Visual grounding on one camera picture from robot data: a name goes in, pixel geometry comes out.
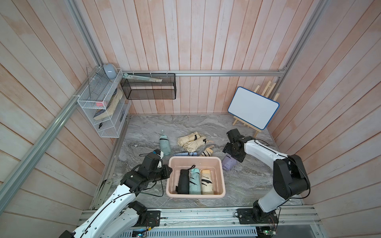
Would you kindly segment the lilac umbrella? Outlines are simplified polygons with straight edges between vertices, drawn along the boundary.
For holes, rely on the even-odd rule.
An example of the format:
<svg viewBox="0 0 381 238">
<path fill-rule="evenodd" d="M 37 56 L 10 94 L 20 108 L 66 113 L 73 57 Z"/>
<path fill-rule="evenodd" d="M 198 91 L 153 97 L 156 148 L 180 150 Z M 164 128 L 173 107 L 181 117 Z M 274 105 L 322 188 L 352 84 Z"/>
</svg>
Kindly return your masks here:
<svg viewBox="0 0 381 238">
<path fill-rule="evenodd" d="M 226 154 L 225 158 L 222 161 L 222 168 L 225 171 L 232 170 L 236 165 L 238 161 L 234 159 L 230 154 Z"/>
</svg>

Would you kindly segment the pink plastic storage box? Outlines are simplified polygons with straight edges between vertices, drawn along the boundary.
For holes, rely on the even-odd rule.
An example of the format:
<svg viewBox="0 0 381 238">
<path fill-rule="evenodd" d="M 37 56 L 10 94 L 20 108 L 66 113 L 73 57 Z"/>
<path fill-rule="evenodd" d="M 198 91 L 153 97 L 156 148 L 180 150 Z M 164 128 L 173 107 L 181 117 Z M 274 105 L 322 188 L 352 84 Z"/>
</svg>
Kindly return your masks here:
<svg viewBox="0 0 381 238">
<path fill-rule="evenodd" d="M 195 165 L 195 167 L 200 170 L 210 170 L 211 181 L 213 182 L 212 195 L 188 195 L 178 194 L 176 192 L 181 169 L 188 169 L 192 165 Z M 223 198 L 226 194 L 222 162 L 218 157 L 174 156 L 169 160 L 169 167 L 171 167 L 173 171 L 167 181 L 166 194 L 171 198 L 218 199 Z"/>
</svg>

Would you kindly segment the mint green umbrella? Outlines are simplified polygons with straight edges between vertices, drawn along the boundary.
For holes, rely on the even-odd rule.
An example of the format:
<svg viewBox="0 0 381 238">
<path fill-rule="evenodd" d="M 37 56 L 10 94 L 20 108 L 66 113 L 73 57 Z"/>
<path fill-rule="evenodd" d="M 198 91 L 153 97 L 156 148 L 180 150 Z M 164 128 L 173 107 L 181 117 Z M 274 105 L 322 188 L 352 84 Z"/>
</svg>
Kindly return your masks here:
<svg viewBox="0 0 381 238">
<path fill-rule="evenodd" d="M 164 133 L 164 130 L 161 130 L 161 136 L 159 138 L 160 150 L 163 152 L 164 156 L 171 154 L 171 146 L 168 136 Z"/>
</svg>

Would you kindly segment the black umbrella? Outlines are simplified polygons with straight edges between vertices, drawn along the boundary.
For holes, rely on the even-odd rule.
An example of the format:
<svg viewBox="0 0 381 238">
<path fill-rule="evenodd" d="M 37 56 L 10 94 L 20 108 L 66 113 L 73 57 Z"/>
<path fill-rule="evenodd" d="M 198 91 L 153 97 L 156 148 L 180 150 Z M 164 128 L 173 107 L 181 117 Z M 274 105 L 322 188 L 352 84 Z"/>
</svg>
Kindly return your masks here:
<svg viewBox="0 0 381 238">
<path fill-rule="evenodd" d="M 180 170 L 179 182 L 178 182 L 178 185 L 176 186 L 176 192 L 178 194 L 189 194 L 189 188 L 190 188 L 189 173 L 190 173 L 190 170 L 194 168 L 195 168 L 195 165 L 192 165 L 188 169 Z"/>
</svg>

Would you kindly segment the teal green umbrella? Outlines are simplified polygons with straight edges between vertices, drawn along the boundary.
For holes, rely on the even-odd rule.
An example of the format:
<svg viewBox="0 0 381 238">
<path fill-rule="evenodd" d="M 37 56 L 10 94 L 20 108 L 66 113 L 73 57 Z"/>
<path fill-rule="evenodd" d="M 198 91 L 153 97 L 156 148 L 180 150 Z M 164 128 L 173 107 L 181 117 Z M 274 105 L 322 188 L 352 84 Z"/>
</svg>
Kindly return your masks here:
<svg viewBox="0 0 381 238">
<path fill-rule="evenodd" d="M 200 170 L 197 168 L 190 169 L 189 176 L 189 194 L 201 195 Z"/>
</svg>

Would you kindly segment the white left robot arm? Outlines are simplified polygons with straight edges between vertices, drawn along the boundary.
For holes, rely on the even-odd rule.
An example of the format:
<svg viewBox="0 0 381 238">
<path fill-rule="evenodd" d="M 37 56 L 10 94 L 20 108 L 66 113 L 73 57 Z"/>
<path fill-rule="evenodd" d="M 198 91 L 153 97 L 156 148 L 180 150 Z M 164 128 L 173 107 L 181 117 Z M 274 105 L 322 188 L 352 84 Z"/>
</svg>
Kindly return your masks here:
<svg viewBox="0 0 381 238">
<path fill-rule="evenodd" d="M 163 163 L 164 153 L 154 150 L 143 162 L 127 172 L 112 195 L 82 225 L 73 232 L 64 231 L 61 238 L 116 238 L 126 229 L 144 226 L 146 231 L 158 226 L 158 215 L 151 215 L 147 207 L 137 201 L 140 194 L 148 194 L 150 183 L 168 179 L 172 168 Z"/>
</svg>

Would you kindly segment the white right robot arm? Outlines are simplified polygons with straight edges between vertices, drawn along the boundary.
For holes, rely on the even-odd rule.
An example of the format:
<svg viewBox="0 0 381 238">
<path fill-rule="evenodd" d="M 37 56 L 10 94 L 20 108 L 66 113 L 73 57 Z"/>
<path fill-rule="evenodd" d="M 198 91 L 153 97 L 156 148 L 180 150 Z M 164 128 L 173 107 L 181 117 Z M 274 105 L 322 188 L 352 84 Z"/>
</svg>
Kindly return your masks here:
<svg viewBox="0 0 381 238">
<path fill-rule="evenodd" d="M 305 191 L 311 192 L 311 183 L 302 159 L 294 154 L 287 155 L 271 149 L 251 136 L 243 136 L 237 129 L 227 132 L 229 142 L 223 152 L 234 160 L 243 162 L 246 155 L 251 155 L 273 171 L 272 189 L 253 203 L 252 209 L 238 209 L 236 217 L 240 224 L 278 223 L 277 208 L 289 199 Z"/>
</svg>

